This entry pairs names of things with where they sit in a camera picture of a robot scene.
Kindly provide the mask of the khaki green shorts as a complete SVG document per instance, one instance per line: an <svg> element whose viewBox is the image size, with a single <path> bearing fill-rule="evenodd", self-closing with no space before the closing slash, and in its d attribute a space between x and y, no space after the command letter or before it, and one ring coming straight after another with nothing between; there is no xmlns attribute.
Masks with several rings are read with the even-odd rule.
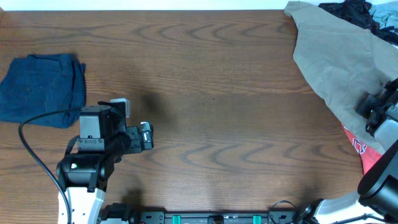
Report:
<svg viewBox="0 0 398 224"><path fill-rule="evenodd" d="M284 12L298 29L293 59L307 83L348 131L384 154L355 109L366 95L380 94L397 78L397 49L307 2L290 1Z"/></svg>

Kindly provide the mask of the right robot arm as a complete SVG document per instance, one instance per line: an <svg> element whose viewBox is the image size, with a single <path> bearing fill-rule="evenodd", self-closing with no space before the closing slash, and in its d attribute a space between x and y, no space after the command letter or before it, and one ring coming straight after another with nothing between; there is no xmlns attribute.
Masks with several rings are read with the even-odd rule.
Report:
<svg viewBox="0 0 398 224"><path fill-rule="evenodd" d="M385 153L357 191L320 199L298 212L293 223L397 223L397 80L388 81L381 95L369 95L356 112L367 119L365 131Z"/></svg>

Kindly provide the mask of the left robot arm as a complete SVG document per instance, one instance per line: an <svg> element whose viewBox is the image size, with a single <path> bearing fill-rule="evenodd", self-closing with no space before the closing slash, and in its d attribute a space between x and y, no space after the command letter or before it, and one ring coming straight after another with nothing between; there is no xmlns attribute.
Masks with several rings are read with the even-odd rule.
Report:
<svg viewBox="0 0 398 224"><path fill-rule="evenodd" d="M115 164L154 147L153 125L127 126L129 115L128 100L81 109L80 133L57 165L59 223L97 223Z"/></svg>

